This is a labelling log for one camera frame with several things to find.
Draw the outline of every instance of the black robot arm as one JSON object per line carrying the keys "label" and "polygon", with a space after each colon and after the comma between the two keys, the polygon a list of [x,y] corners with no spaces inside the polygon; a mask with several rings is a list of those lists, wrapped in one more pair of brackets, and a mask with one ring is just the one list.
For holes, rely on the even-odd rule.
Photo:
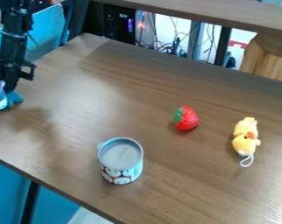
{"label": "black robot arm", "polygon": [[[35,66],[25,61],[28,32],[32,29],[32,7],[36,0],[0,0],[4,12],[4,27],[0,45],[0,81],[4,91],[14,91],[20,78],[31,81]],[[26,73],[22,67],[29,67]]]}

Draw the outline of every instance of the can lid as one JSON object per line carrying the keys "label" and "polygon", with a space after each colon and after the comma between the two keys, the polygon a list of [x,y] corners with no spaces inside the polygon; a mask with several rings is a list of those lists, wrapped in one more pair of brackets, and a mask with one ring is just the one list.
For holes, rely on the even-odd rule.
{"label": "can lid", "polygon": [[106,167],[124,171],[143,159],[142,146],[127,137],[116,137],[98,146],[98,158]]}

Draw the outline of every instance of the toy strawberry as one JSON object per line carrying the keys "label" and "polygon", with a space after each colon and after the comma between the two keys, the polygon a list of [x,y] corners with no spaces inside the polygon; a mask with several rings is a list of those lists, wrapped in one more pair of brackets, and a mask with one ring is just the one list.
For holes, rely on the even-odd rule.
{"label": "toy strawberry", "polygon": [[178,108],[174,112],[173,120],[178,130],[190,130],[198,126],[200,120],[188,106]]}

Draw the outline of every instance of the duck keychain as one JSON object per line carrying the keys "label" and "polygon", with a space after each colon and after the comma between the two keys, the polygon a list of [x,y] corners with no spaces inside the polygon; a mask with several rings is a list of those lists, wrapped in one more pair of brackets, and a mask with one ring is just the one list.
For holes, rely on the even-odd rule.
{"label": "duck keychain", "polygon": [[252,165],[254,160],[254,152],[256,151],[257,146],[261,145],[261,141],[257,139],[258,130],[257,130],[257,121],[253,117],[246,117],[240,121],[234,132],[235,139],[232,141],[232,145],[235,151],[241,156],[246,157],[240,162],[242,167],[248,167]]}

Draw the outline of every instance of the tin can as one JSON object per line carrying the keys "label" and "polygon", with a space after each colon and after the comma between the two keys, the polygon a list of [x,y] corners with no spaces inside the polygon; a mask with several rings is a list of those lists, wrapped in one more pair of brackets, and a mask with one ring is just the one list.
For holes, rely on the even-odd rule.
{"label": "tin can", "polygon": [[102,177],[115,185],[126,185],[140,177],[144,152],[140,143],[115,137],[97,146]]}

